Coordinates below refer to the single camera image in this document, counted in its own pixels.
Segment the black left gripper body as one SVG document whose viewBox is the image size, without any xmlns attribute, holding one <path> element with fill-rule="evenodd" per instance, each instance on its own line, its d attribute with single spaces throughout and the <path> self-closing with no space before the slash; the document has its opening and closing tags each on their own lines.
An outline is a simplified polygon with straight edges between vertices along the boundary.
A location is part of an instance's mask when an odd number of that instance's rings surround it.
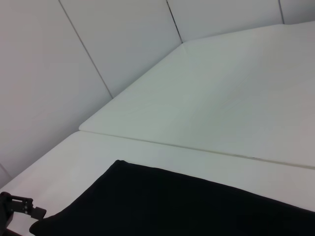
<svg viewBox="0 0 315 236">
<path fill-rule="evenodd" d="M 32 214 L 33 199 L 13 196 L 8 192 L 0 194 L 0 227 L 6 228 L 12 221 L 15 212 Z"/>
</svg>

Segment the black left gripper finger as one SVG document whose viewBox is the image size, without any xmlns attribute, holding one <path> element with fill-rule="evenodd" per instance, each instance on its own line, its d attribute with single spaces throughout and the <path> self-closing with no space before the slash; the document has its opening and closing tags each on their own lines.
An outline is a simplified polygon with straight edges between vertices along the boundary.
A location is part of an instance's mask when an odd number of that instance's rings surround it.
<svg viewBox="0 0 315 236">
<path fill-rule="evenodd" d="M 46 213 L 47 210 L 40 207 L 32 207 L 28 210 L 28 215 L 30 215 L 33 219 L 43 219 Z"/>
</svg>

